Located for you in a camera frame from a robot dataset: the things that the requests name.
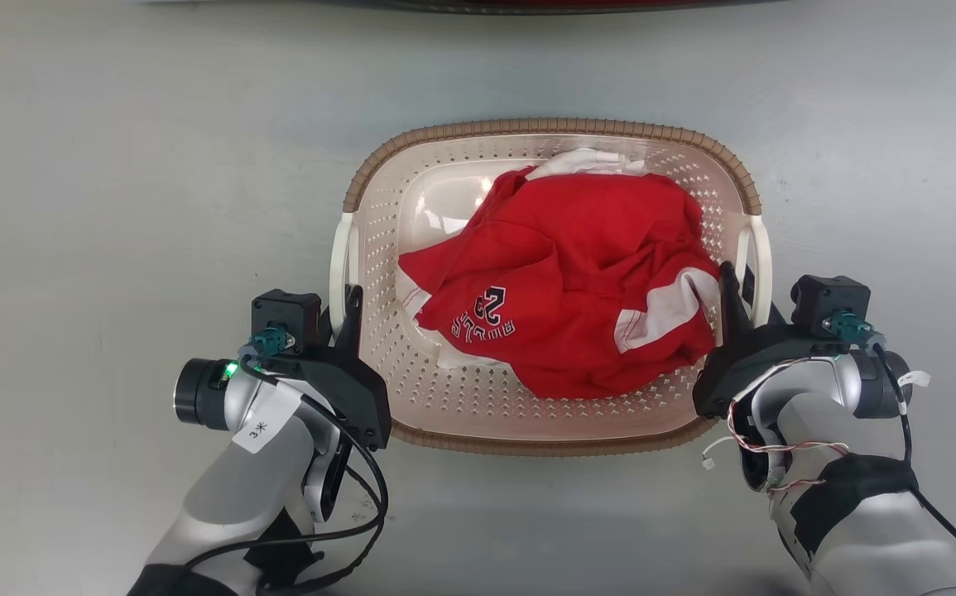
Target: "printed number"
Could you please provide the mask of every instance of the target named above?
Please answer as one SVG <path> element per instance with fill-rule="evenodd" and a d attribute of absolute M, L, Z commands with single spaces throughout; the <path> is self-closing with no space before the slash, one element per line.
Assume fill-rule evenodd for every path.
<path fill-rule="evenodd" d="M 487 320 L 492 327 L 500 324 L 500 315 L 493 314 L 503 302 L 507 300 L 507 290 L 503 287 L 489 287 L 485 296 L 474 302 L 474 315 L 481 320 Z"/>

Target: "perforated basket wall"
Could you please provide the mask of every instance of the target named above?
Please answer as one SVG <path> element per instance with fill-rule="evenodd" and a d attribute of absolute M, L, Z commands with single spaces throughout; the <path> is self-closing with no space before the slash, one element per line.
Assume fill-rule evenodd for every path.
<path fill-rule="evenodd" d="M 394 288 L 399 253 L 462 228 L 500 173 L 577 147 L 645 159 L 652 172 L 677 181 L 701 204 L 702 242 L 713 259 L 745 262 L 753 242 L 761 295 L 754 316 L 766 318 L 761 302 L 770 295 L 771 269 L 761 204 L 745 167 L 713 139 L 682 128 L 564 118 L 406 132 L 379 147 L 350 185 L 331 274 L 331 293 L 346 281 L 365 290 L 360 355 L 386 378 L 395 437 L 479 453 L 599 455 L 670 448 L 713 425 L 697 418 L 690 400 L 701 363 L 612 399 L 538 399 L 507 370 L 438 369 L 439 346 L 403 314 Z M 718 328 L 716 305 L 706 315 Z"/>

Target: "red object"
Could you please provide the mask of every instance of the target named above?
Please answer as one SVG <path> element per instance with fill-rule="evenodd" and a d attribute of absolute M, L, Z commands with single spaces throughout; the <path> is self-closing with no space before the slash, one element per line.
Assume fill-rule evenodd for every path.
<path fill-rule="evenodd" d="M 584 12 L 653 11 L 660 8 L 708 7 L 755 0 L 383 0 L 390 5 L 433 12 L 526 15 L 584 14 Z"/>
<path fill-rule="evenodd" d="M 510 363 L 539 397 L 610 397 L 713 348 L 701 208 L 656 175 L 496 180 L 462 233 L 402 254 L 405 309 L 466 354 Z"/>

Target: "black strap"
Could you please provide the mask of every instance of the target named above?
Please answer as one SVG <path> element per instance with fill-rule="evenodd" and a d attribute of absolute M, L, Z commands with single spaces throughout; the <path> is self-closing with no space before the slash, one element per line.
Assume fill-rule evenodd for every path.
<path fill-rule="evenodd" d="M 877 455 L 848 454 L 827 464 L 815 484 L 790 509 L 795 538 L 815 555 L 830 529 L 853 513 L 865 498 L 918 490 L 915 472 L 904 461 Z"/>
<path fill-rule="evenodd" d="M 300 529 L 293 518 L 282 509 L 276 520 L 262 533 L 261 540 L 289 540 L 300 538 Z M 297 546 L 276 546 L 270 548 L 251 548 L 243 557 L 247 563 L 263 572 L 262 581 L 273 588 L 293 585 L 300 572 L 323 559 L 323 552 L 314 554 L 307 544 Z"/>
<path fill-rule="evenodd" d="M 148 565 L 128 596 L 238 596 L 219 581 L 184 572 L 183 565 Z"/>

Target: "basket handle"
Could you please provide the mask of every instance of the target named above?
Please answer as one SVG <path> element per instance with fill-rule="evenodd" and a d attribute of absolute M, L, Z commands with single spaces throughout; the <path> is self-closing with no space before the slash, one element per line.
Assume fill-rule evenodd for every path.
<path fill-rule="evenodd" d="M 345 286 L 359 284 L 360 234 L 353 226 L 353 214 L 342 214 L 338 229 L 334 230 L 334 245 L 330 249 L 330 293 L 327 303 L 330 309 L 330 327 L 334 337 L 345 321 Z"/>
<path fill-rule="evenodd" d="M 739 233 L 738 255 L 735 257 L 735 276 L 742 287 L 746 275 L 747 254 L 753 245 L 753 308 L 750 320 L 754 327 L 768 324 L 768 315 L 772 310 L 772 245 L 768 241 L 768 230 L 761 221 L 761 215 L 747 216 L 746 223 Z"/>

